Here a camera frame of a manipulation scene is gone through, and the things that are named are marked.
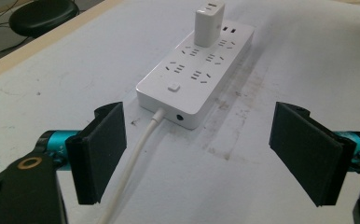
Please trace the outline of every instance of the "white charger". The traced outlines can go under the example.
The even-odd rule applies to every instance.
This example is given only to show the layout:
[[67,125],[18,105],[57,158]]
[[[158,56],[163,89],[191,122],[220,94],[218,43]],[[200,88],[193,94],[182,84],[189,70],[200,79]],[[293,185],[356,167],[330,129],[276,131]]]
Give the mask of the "white charger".
[[210,1],[201,6],[195,15],[194,43],[209,48],[221,33],[225,4]]

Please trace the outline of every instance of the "power strip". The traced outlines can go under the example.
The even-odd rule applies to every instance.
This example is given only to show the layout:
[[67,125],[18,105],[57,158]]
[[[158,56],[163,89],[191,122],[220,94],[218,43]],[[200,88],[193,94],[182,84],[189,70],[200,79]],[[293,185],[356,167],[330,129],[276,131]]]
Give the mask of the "power strip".
[[237,63],[251,45],[254,27],[223,21],[209,47],[186,37],[136,86],[139,105],[187,129],[197,128],[209,112]]

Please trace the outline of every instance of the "white table surface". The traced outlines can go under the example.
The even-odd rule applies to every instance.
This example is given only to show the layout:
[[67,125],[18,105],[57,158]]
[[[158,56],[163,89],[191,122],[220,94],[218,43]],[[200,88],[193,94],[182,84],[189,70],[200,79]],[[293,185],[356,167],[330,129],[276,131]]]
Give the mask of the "white table surface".
[[[353,223],[360,175],[346,176],[336,206],[316,208],[269,139],[277,101],[331,130],[360,131],[360,7],[226,2],[225,19],[256,27],[252,47],[198,129],[157,128],[116,223]],[[71,173],[58,173],[70,223],[96,222],[152,117],[135,86],[192,31],[201,4],[124,1],[1,74],[0,172],[44,131],[83,129],[95,108],[123,101],[128,149],[102,203],[78,205]]]

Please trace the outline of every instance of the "chair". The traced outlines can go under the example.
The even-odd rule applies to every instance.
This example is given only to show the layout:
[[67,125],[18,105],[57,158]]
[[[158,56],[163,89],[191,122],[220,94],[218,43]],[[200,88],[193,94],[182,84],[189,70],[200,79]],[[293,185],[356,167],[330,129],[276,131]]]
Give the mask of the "chair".
[[9,26],[18,35],[38,38],[78,13],[77,5],[70,0],[36,0],[16,10]]

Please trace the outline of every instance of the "white cable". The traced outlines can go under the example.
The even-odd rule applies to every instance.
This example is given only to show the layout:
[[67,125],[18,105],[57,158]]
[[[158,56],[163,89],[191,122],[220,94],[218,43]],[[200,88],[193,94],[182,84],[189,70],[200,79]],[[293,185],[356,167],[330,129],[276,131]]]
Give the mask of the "white cable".
[[115,213],[117,205],[119,203],[119,197],[121,196],[122,192],[124,191],[128,179],[131,176],[134,164],[137,161],[137,158],[139,157],[140,151],[142,150],[143,146],[145,145],[145,142],[147,141],[150,134],[153,133],[153,131],[158,127],[160,122],[163,120],[163,116],[165,116],[165,110],[160,108],[157,110],[157,112],[154,114],[150,124],[148,124],[147,128],[145,129],[145,133],[143,136],[139,139],[139,142],[137,143],[135,149],[133,150],[133,153],[128,160],[128,163],[125,167],[124,172],[122,173],[122,176],[119,180],[116,192],[114,194],[113,199],[110,201],[109,205],[107,206],[106,210],[104,211],[104,214],[99,218],[98,224],[107,224],[109,223],[112,215]]

